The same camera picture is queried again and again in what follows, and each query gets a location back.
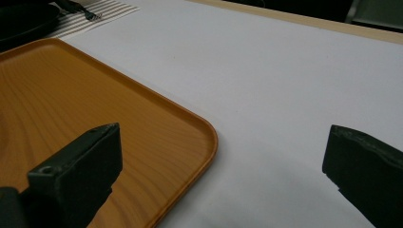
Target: white table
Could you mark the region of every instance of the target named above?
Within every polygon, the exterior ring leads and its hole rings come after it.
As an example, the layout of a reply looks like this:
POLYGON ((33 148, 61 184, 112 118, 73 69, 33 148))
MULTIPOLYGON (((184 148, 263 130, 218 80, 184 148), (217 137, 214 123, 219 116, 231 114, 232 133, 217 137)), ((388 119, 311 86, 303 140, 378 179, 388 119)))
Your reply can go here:
POLYGON ((215 126, 161 227, 372 227, 321 172, 331 124, 403 149, 403 46, 182 0, 67 40, 215 126))

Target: screw hole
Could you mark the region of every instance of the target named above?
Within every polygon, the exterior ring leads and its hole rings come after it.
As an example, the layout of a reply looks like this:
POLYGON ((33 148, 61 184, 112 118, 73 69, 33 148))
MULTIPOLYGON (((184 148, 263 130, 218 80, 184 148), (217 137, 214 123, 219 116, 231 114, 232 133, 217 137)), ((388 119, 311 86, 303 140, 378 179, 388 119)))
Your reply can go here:
POLYGON ((51 166, 46 166, 41 168, 39 172, 43 174, 50 174, 51 172, 53 172, 53 168, 51 166))

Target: table surface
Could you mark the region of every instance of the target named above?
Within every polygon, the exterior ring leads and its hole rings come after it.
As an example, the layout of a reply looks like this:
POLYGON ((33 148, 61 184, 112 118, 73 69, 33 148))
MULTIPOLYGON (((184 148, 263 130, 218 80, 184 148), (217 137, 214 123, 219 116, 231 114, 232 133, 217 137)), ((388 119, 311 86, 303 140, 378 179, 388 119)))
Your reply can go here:
POLYGON ((67 42, 219 135, 160 227, 373 227, 321 165, 331 124, 403 149, 400 34, 214 1, 121 1, 141 9, 67 42))

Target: black object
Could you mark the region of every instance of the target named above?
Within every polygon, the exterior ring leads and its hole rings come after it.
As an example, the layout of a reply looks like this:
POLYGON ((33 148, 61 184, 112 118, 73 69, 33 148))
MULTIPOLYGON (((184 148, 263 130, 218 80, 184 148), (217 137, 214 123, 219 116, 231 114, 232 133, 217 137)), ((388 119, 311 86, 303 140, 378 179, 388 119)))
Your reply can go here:
POLYGON ((346 23, 403 33, 403 1, 354 0, 346 23))
POLYGON ((401 151, 365 133, 332 125, 322 171, 375 227, 402 227, 401 151))
POLYGON ((0 51, 42 38, 59 24, 59 8, 22 4, 0 8, 0 51))
POLYGON ((90 12, 86 8, 84 8, 80 3, 76 3, 76 2, 73 2, 73 1, 66 0, 66 5, 69 5, 72 8, 72 10, 83 12, 85 18, 88 21, 94 22, 94 21, 96 21, 98 19, 101 19, 101 17, 102 17, 101 13, 100 14, 95 14, 93 12, 90 12))
POLYGON ((224 0, 243 5, 344 22, 353 0, 224 0))
POLYGON ((93 128, 33 168, 20 195, 0 188, 0 227, 87 227, 122 168, 119 125, 93 128))

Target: tray rim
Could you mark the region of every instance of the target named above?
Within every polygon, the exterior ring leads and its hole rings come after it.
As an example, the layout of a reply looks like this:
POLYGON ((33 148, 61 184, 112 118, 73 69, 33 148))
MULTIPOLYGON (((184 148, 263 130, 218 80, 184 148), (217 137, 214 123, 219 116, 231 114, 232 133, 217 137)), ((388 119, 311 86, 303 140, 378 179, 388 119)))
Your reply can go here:
POLYGON ((190 111, 189 109, 173 102, 172 100, 169 100, 168 98, 164 97, 162 94, 156 92, 155 90, 135 81, 134 79, 124 75, 122 72, 116 70, 115 68, 112 68, 111 66, 108 66, 107 64, 95 59, 94 57, 86 54, 85 52, 81 51, 80 49, 73 47, 60 39, 57 38, 46 38, 46 39, 40 39, 37 41, 33 41, 27 44, 24 44, 20 47, 15 47, 13 49, 7 50, 3 53, 0 53, 0 65, 2 64, 1 62, 3 60, 8 59, 9 57, 15 57, 17 55, 21 55, 24 53, 27 53, 29 51, 32 51, 37 48, 45 48, 45 47, 58 47, 61 48, 63 51, 66 51, 70 54, 73 54, 75 57, 78 59, 86 59, 87 61, 91 62, 92 66, 101 67, 104 70, 108 71, 109 77, 113 78, 113 80, 117 81, 118 83, 127 86, 131 89, 134 89, 133 86, 139 87, 142 92, 147 92, 152 94, 154 97, 156 97, 159 101, 159 103, 165 104, 165 105, 171 105, 173 108, 176 110, 180 110, 187 115, 195 118, 198 120, 200 123, 204 124, 204 127, 209 131, 211 134, 210 137, 213 140, 211 142, 212 145, 212 150, 208 153, 209 156, 206 157, 206 159, 203 160, 201 166, 199 166, 198 171, 195 172, 194 175, 191 175, 188 181, 185 181, 184 184, 178 189, 178 193, 174 195, 171 199, 167 201, 167 204, 159 210, 159 213, 157 213, 154 218, 152 218, 147 224, 146 227, 154 227, 157 225, 163 218, 164 216, 169 212, 170 209, 172 209, 176 202, 179 201, 188 191, 188 189, 195 184, 196 180, 202 176, 202 174, 208 169, 208 167, 211 165, 212 161, 214 160, 218 147, 219 147, 219 137, 216 132, 216 129, 213 127, 213 125, 208 122, 205 118, 199 116, 198 114, 190 111))

